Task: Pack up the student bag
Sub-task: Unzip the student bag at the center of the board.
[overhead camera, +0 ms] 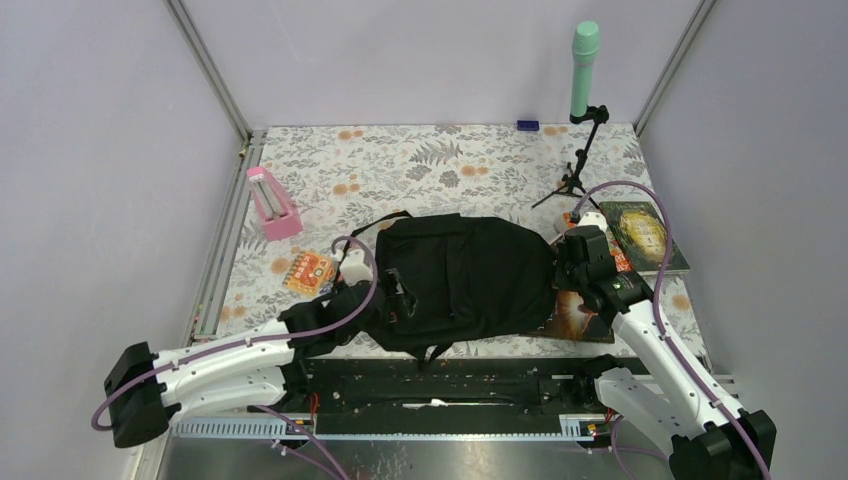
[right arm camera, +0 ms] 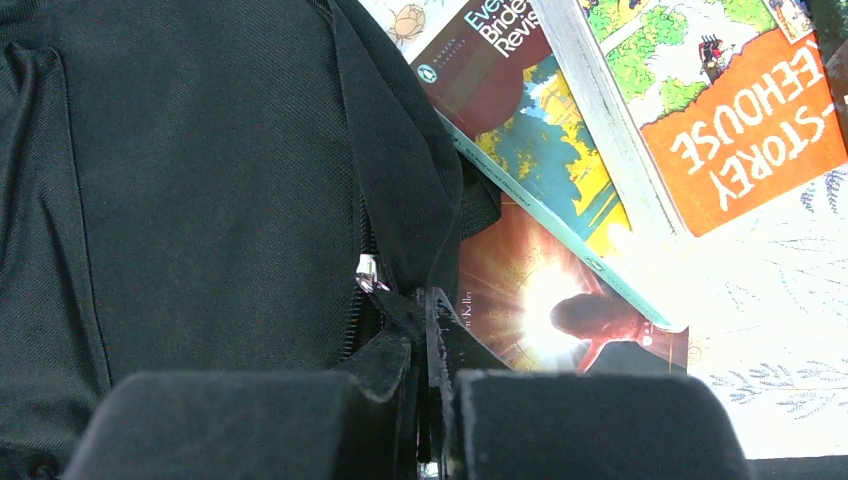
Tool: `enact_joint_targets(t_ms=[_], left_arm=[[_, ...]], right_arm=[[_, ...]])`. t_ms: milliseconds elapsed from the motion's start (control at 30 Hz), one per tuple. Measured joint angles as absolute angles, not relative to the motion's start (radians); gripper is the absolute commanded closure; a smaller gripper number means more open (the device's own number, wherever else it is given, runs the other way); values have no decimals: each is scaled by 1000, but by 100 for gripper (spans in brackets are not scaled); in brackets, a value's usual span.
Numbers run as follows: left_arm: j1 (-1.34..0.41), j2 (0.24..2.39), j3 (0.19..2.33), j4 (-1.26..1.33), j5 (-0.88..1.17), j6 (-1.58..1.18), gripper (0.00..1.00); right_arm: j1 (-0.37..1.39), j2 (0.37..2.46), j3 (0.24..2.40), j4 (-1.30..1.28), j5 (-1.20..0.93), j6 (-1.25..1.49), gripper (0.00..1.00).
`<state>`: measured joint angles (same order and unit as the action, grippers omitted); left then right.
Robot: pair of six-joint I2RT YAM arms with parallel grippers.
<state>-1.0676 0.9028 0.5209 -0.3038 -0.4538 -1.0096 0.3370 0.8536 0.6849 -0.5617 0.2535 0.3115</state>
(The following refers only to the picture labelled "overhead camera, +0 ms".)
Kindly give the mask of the black student backpack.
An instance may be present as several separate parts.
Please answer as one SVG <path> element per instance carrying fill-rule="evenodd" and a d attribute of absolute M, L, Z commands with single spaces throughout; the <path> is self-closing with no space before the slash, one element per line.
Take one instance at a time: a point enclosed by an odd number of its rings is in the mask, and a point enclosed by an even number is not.
<path fill-rule="evenodd" d="M 366 309 L 330 332 L 360 332 L 421 367 L 454 343 L 525 333 L 555 309 L 555 255 L 536 232 L 497 217 L 402 218 L 378 233 L 378 286 Z"/>

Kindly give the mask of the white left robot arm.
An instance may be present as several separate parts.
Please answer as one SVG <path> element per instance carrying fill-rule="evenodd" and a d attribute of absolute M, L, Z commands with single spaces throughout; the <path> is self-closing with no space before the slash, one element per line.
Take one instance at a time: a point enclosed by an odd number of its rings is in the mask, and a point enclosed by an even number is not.
<path fill-rule="evenodd" d="M 127 347 L 106 376 L 104 404 L 92 426 L 115 447 L 145 444 L 182 420 L 248 405 L 278 403 L 296 411 L 310 385 L 287 366 L 316 348 L 333 350 L 376 314 L 383 289 L 363 281 L 311 301 L 240 334 L 193 347 L 154 352 L 145 342 Z"/>

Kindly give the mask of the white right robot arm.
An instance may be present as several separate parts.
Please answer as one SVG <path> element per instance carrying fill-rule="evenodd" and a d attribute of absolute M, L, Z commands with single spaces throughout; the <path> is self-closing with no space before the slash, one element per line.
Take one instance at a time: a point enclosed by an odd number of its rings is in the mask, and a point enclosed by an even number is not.
<path fill-rule="evenodd" d="M 556 284 L 580 295 L 637 354 L 658 386 L 643 386 L 611 357 L 592 361 L 573 386 L 583 410 L 609 407 L 668 458 L 676 479 L 768 479 L 776 426 L 748 411 L 684 348 L 656 292 L 636 272 L 620 272 L 596 225 L 564 232 Z"/>

